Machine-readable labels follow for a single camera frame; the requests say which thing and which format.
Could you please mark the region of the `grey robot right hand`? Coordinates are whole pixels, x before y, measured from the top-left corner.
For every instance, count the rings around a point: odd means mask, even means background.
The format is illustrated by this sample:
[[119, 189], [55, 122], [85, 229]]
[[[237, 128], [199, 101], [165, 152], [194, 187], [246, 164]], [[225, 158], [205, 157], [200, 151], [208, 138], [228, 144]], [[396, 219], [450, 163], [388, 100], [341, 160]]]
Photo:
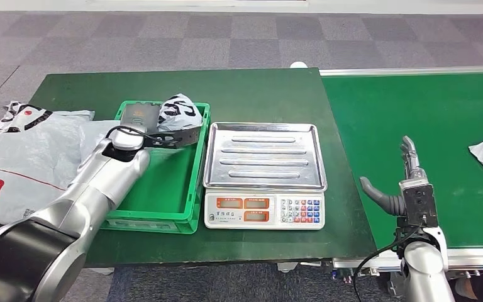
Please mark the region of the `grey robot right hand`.
[[360, 177], [363, 192], [386, 213], [392, 216], [406, 216], [406, 202], [404, 190], [428, 184], [426, 172], [420, 167], [419, 158], [414, 142], [403, 136], [400, 145], [401, 158], [404, 166], [404, 179], [399, 182], [401, 195], [388, 195], [373, 187], [367, 177]]

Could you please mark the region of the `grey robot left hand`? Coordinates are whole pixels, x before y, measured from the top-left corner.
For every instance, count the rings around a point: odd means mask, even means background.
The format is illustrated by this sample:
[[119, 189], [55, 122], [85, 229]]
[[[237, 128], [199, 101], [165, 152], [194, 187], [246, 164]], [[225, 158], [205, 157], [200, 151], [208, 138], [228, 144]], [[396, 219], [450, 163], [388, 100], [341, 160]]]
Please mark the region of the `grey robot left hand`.
[[126, 103], [120, 117], [121, 125], [141, 125], [144, 132], [153, 134], [158, 132], [160, 105], [153, 103]]

